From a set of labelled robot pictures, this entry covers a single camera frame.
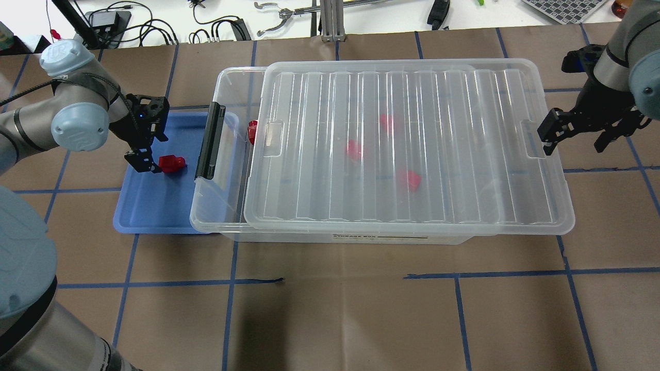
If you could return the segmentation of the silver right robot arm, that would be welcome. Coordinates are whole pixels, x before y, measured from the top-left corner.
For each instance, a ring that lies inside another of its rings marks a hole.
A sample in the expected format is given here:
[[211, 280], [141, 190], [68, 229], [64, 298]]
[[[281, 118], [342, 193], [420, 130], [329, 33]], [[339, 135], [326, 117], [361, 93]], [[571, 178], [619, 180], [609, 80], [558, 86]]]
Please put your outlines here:
[[611, 39], [568, 52], [564, 73], [587, 80], [569, 111], [552, 108], [537, 129], [544, 154], [581, 133], [598, 133], [603, 152], [659, 118], [659, 4], [634, 1]]

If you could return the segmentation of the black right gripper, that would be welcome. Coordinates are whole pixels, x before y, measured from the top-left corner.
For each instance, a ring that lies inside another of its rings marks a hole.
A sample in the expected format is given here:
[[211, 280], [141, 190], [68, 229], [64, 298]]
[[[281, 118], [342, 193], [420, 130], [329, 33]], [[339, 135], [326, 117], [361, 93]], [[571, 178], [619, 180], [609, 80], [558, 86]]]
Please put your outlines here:
[[602, 153], [609, 144], [621, 136], [631, 136], [637, 129], [651, 124], [634, 104], [630, 91], [609, 87], [596, 77], [596, 65], [607, 56], [605, 45], [589, 44], [568, 52], [562, 70], [566, 73], [587, 74], [575, 106], [568, 112], [552, 108], [537, 128], [538, 137], [547, 157], [552, 155], [558, 143], [579, 133], [600, 131], [594, 148]]

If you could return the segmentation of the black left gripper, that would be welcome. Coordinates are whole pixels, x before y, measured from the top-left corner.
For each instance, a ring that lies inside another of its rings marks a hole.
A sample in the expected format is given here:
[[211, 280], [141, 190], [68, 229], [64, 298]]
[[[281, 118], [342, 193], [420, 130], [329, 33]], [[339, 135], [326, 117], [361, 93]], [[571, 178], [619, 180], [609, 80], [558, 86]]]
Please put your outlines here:
[[168, 141], [165, 134], [170, 104], [165, 96], [126, 94], [129, 117], [127, 143], [131, 150], [125, 153], [125, 160], [136, 172], [160, 173], [162, 169], [153, 158], [151, 146], [155, 140]]

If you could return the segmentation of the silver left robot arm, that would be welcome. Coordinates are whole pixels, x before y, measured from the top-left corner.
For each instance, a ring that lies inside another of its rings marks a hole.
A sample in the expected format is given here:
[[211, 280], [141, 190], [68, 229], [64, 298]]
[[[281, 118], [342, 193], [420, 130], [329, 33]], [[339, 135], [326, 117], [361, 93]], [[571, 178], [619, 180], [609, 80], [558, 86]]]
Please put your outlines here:
[[[167, 141], [165, 97], [134, 95], [81, 42], [49, 45], [39, 63], [52, 98], [2, 113], [2, 173], [59, 146], [101, 148], [110, 133], [129, 145], [125, 159], [139, 172], [161, 172], [152, 155]], [[2, 370], [135, 370], [107, 340], [57, 301], [57, 251], [43, 218], [2, 187]]]

